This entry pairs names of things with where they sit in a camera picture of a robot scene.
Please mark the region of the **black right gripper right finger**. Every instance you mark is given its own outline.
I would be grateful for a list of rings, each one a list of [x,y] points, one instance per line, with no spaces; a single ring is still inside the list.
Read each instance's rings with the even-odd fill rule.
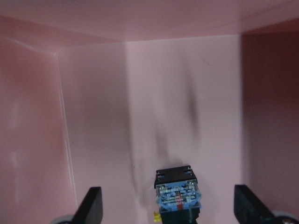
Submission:
[[[240,224],[271,224],[275,219],[247,185],[234,186],[234,215]]]

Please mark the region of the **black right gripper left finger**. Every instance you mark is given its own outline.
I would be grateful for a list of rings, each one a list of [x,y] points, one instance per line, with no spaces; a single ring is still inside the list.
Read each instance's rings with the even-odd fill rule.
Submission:
[[[73,224],[100,224],[103,219],[101,187],[91,187],[74,217]]]

